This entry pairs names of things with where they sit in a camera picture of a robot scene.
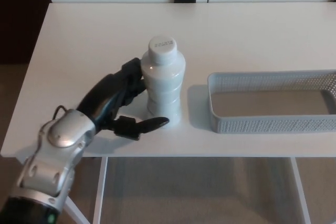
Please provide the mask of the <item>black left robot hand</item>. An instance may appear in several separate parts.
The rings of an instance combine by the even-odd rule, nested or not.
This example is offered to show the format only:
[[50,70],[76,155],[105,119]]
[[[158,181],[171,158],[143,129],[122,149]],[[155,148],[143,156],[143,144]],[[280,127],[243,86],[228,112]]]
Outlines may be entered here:
[[141,134],[155,131],[170,121],[166,117],[156,117],[141,122],[127,116],[117,117],[119,109],[131,104],[133,99],[145,89],[141,60],[133,58],[123,64],[118,72],[102,78],[85,95],[77,110],[94,123],[97,133],[109,130],[119,137],[138,141]]

